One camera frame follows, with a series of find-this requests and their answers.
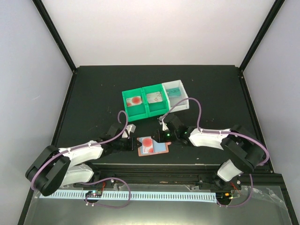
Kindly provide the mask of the teal chip credit card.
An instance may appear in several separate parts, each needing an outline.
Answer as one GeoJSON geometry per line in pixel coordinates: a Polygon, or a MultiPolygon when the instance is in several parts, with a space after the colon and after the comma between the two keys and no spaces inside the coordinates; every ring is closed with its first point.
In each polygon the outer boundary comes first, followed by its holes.
{"type": "Polygon", "coordinates": [[[179,87],[167,89],[166,93],[169,98],[176,98],[181,96],[181,91],[179,87]]]}

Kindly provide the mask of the pink leather card holder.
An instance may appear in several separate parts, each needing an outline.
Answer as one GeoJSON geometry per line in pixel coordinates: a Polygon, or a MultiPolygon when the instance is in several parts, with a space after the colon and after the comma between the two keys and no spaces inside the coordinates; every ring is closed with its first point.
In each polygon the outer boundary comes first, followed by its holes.
{"type": "Polygon", "coordinates": [[[150,136],[137,138],[142,145],[138,147],[138,156],[151,156],[169,152],[171,142],[156,142],[150,136]]]}

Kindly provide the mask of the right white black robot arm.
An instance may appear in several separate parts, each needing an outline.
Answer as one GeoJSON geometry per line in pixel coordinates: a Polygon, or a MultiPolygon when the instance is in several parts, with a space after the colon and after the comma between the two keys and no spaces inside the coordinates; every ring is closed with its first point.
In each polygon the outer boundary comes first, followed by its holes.
{"type": "Polygon", "coordinates": [[[214,130],[186,126],[174,114],[160,120],[162,127],[152,138],[158,143],[178,142],[193,147],[209,147],[222,150],[227,160],[211,176],[199,179],[199,184],[211,190],[228,189],[232,179],[248,173],[268,161],[270,155],[264,145],[250,135],[242,126],[232,129],[214,130]]]}

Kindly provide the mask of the red circle credit card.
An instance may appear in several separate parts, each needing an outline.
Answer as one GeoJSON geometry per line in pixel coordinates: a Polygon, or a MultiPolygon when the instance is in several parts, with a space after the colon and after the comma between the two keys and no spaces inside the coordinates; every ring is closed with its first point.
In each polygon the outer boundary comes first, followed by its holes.
{"type": "Polygon", "coordinates": [[[139,152],[142,155],[151,154],[154,152],[153,140],[150,136],[139,138],[139,142],[142,143],[139,152]]]}

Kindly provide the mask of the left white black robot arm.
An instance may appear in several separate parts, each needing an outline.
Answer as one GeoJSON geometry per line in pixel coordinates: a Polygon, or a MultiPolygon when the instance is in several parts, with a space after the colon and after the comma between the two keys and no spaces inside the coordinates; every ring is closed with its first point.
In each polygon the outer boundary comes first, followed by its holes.
{"type": "Polygon", "coordinates": [[[47,146],[25,173],[31,188],[43,196],[52,195],[59,188],[75,183],[96,187],[101,180],[99,173],[88,162],[122,151],[134,151],[141,143],[133,137],[136,126],[113,124],[108,132],[87,143],[57,148],[47,146]]]}

